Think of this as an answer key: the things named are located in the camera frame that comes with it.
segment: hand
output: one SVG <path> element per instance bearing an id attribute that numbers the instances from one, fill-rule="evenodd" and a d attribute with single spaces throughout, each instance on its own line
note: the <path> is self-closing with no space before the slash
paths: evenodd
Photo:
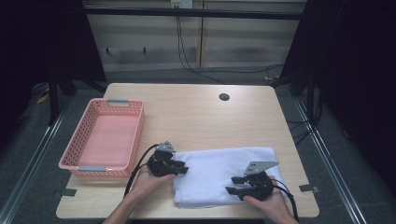
<path id="1" fill-rule="evenodd" d="M 165 175 L 157 177 L 152 175 L 149 168 L 145 165 L 140 168 L 139 175 L 134 181 L 131 191 L 120 202 L 117 208 L 103 222 L 106 223 L 125 223 L 134 210 L 134 207 L 152 191 L 162 184 L 173 180 L 175 175 Z"/>
<path id="2" fill-rule="evenodd" d="M 245 196 L 244 200 L 250 205 L 262 210 L 264 214 L 275 223 L 298 223 L 286 205 L 285 199 L 283 198 L 280 189 L 274 189 L 272 195 L 262 202 L 250 196 Z"/>
<path id="3" fill-rule="evenodd" d="M 134 185 L 130 193 L 127 194 L 127 196 L 129 194 L 135 194 L 139 196 L 139 198 L 144 198 L 157 187 L 173 180 L 175 177 L 175 175 L 165 175 L 157 177 L 150 172 L 147 165 L 144 165 L 140 168 L 139 175 L 134 181 Z"/>

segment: table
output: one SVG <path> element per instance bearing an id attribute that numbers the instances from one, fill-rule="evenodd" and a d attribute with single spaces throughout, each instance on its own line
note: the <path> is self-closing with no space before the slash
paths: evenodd
<path id="1" fill-rule="evenodd" d="M 226 93 L 228 101 L 219 96 Z M 155 143 L 169 140 L 177 151 L 227 147 L 272 147 L 284 182 L 294 195 L 300 217 L 318 215 L 304 167 L 273 88 L 265 86 L 191 84 L 110 84 L 105 98 L 130 98 L 145 103 L 145 122 L 136 159 Z M 59 218 L 107 217 L 121 201 L 126 178 L 71 175 Z M 240 203 L 205 209 L 178 209 L 172 184 L 159 187 L 131 214 L 133 218 L 263 218 L 264 214 Z"/>

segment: plastic basket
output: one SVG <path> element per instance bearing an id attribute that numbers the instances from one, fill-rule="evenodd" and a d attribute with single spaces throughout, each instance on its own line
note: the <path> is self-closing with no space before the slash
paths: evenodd
<path id="1" fill-rule="evenodd" d="M 144 117 L 140 101 L 90 100 L 59 167 L 75 175 L 131 175 Z"/>

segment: forearm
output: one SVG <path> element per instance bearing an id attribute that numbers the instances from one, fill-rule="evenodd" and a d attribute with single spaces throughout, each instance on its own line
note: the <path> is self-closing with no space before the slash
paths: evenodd
<path id="1" fill-rule="evenodd" d="M 125 223 L 129 216 L 132 214 L 134 208 L 138 202 L 143 198 L 139 193 L 130 192 L 120 202 L 117 208 L 111 213 L 111 215 L 103 222 L 103 224 L 121 224 Z"/>

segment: white cloth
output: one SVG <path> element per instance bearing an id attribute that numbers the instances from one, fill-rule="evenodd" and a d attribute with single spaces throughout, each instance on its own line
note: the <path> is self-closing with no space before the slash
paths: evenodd
<path id="1" fill-rule="evenodd" d="M 236 187 L 231 180 L 244 176 L 251 161 L 277 161 L 271 147 L 236 147 L 178 152 L 177 161 L 186 162 L 189 171 L 174 180 L 175 203 L 179 208 L 203 208 L 241 203 L 225 187 Z M 277 166 L 265 171 L 283 181 Z"/>

